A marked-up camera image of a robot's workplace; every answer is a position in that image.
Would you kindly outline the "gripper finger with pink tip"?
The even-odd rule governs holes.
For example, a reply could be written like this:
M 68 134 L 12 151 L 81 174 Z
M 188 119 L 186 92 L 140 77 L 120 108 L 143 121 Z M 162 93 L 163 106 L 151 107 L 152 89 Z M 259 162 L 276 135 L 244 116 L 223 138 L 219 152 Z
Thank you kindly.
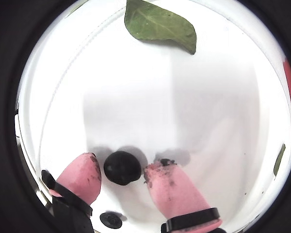
M 74 159 L 54 179 L 47 170 L 41 171 L 42 181 L 52 196 L 52 215 L 68 233 L 93 233 L 90 205 L 101 190 L 101 171 L 93 153 Z

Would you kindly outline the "gripper finger with stained pink tip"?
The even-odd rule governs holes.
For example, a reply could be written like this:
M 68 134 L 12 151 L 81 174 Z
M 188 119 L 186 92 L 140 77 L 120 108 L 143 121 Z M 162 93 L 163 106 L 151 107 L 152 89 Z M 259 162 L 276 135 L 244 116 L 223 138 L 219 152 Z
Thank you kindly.
M 189 176 L 173 160 L 161 159 L 144 169 L 148 191 L 166 218 L 162 233 L 223 233 L 218 209 L 211 207 Z

